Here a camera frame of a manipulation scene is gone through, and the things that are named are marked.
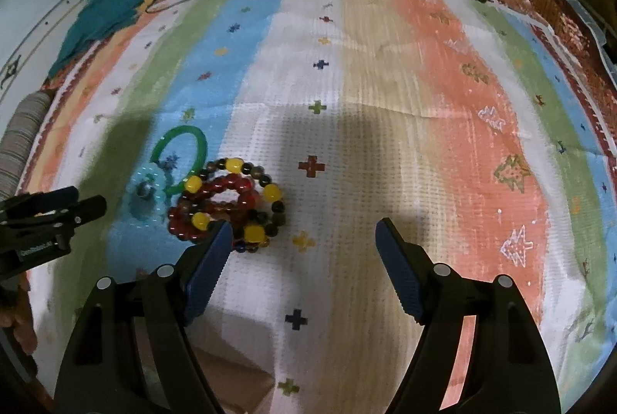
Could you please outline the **person's left hand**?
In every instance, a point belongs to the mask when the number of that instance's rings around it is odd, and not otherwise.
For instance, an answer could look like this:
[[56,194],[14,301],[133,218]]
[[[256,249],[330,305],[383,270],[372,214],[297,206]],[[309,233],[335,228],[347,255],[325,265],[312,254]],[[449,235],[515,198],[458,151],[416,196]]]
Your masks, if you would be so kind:
[[38,346],[34,331],[34,317],[29,301],[30,284],[26,273],[18,277],[17,299],[13,305],[1,306],[1,327],[12,328],[16,341],[27,355],[32,355]]

